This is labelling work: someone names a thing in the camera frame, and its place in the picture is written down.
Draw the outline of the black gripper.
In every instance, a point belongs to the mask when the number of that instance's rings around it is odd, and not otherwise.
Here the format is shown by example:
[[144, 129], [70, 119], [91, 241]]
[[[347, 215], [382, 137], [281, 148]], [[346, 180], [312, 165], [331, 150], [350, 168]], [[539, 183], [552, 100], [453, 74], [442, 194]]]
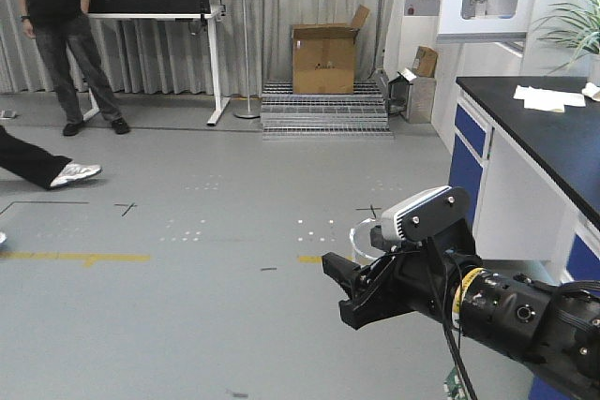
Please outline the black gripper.
[[460, 280], [482, 265], [466, 224], [383, 252], [363, 267], [333, 252], [322, 256], [323, 273], [352, 297], [338, 308], [342, 322], [354, 330], [411, 312], [448, 325]]

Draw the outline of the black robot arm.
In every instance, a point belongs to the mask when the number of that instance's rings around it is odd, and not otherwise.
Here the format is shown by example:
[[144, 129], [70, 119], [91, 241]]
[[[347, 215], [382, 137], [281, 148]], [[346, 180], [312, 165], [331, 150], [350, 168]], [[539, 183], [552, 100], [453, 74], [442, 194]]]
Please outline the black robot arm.
[[495, 273], [484, 268], [463, 230], [393, 244], [364, 266], [327, 253], [322, 268], [346, 292], [340, 315], [354, 329], [419, 312], [541, 378], [585, 389], [599, 383], [594, 280], [552, 286], [524, 274]]

